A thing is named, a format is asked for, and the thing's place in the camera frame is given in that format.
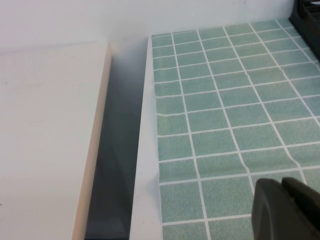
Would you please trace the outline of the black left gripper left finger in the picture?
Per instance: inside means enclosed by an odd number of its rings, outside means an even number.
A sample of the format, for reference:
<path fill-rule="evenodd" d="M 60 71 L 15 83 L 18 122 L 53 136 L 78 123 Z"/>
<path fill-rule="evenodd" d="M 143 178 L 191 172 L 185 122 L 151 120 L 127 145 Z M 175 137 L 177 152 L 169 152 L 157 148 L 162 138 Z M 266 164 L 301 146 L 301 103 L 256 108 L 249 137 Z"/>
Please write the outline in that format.
<path fill-rule="evenodd" d="M 256 182 L 251 213 L 255 240 L 306 240 L 308 226 L 301 210 L 274 179 Z"/>

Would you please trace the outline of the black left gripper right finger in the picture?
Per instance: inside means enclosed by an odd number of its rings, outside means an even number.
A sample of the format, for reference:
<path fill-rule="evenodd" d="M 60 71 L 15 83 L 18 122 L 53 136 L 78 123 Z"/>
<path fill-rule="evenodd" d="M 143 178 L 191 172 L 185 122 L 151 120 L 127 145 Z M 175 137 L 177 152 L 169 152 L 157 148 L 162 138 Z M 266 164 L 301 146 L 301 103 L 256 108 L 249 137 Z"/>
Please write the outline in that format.
<path fill-rule="evenodd" d="M 310 240 L 320 239 L 320 193 L 293 177 L 284 177 L 282 187 L 297 209 L 297 214 L 308 229 Z"/>

